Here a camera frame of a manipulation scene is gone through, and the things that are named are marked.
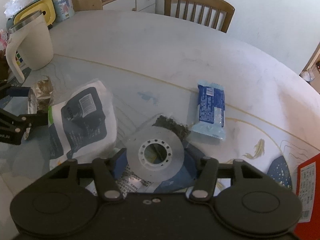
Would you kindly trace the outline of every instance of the black circular disc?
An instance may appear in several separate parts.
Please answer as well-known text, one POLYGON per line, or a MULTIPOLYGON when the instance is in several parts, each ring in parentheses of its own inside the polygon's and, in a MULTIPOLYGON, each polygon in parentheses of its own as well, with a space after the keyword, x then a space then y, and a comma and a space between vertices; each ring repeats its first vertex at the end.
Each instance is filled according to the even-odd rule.
POLYGON ((284 233, 301 215, 300 200, 290 190, 262 179, 223 190, 214 209, 231 228, 257 236, 284 233))
POLYGON ((28 233, 61 236, 80 229, 95 215, 97 199, 85 188, 74 185, 54 192, 46 188, 49 192, 24 190, 11 202, 13 221, 28 233))

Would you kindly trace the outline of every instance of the screw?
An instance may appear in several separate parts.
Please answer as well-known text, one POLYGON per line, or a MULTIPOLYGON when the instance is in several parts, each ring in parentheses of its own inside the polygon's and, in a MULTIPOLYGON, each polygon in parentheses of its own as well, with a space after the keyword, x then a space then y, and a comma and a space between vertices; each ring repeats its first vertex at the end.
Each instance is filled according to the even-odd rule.
POLYGON ((192 192, 192 195, 195 198, 206 198, 208 196, 208 192, 206 192, 205 190, 202 190, 202 189, 197 189, 192 192))
POLYGON ((108 190, 104 193, 104 196, 106 198, 113 198, 113 199, 120 197, 120 195, 121 195, 120 192, 116 190, 108 190))
POLYGON ((154 199, 152 200, 152 202, 153 202, 153 203, 159 203, 159 202, 161 202, 161 199, 160 199, 160 198, 154 198, 154 199))
POLYGON ((148 199, 145 199, 144 201, 142 201, 142 203, 146 204, 146 205, 151 205, 152 201, 148 200, 148 199))

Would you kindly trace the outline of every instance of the blue and white package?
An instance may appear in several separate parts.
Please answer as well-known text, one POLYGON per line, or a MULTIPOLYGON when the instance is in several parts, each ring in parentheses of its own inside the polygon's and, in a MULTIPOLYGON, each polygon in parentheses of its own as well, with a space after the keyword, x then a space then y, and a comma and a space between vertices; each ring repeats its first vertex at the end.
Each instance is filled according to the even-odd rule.
POLYGON ((225 140, 224 88, 215 83, 199 80, 198 89, 197 121, 191 130, 225 140))

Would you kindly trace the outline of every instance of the cabinet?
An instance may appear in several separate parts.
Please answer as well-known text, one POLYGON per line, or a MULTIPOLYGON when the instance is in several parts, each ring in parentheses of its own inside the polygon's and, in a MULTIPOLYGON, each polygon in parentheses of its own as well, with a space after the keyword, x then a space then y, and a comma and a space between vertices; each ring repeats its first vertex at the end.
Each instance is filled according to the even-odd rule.
POLYGON ((105 0, 102 1, 104 10, 140 11, 155 13, 156 0, 105 0))

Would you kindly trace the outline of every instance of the marble table surface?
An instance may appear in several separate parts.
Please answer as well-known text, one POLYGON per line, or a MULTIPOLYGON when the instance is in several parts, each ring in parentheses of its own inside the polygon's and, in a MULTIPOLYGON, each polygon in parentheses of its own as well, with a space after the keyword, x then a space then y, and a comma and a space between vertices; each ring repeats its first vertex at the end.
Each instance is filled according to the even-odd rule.
MULTIPOLYGON (((99 78, 113 92, 117 146, 137 127, 162 113, 190 124, 197 81, 225 87, 226 133, 222 142, 192 133, 188 140, 220 162, 243 158, 267 172, 283 156, 295 190, 297 165, 320 152, 320 95, 273 57, 228 34, 173 17, 139 12, 84 11, 50 30, 55 56, 31 71, 23 86, 47 75, 55 97, 99 78)), ((5 109, 26 113, 26 98, 5 109)), ((46 127, 21 146, 0 144, 0 234, 15 233, 12 197, 48 171, 46 127)))

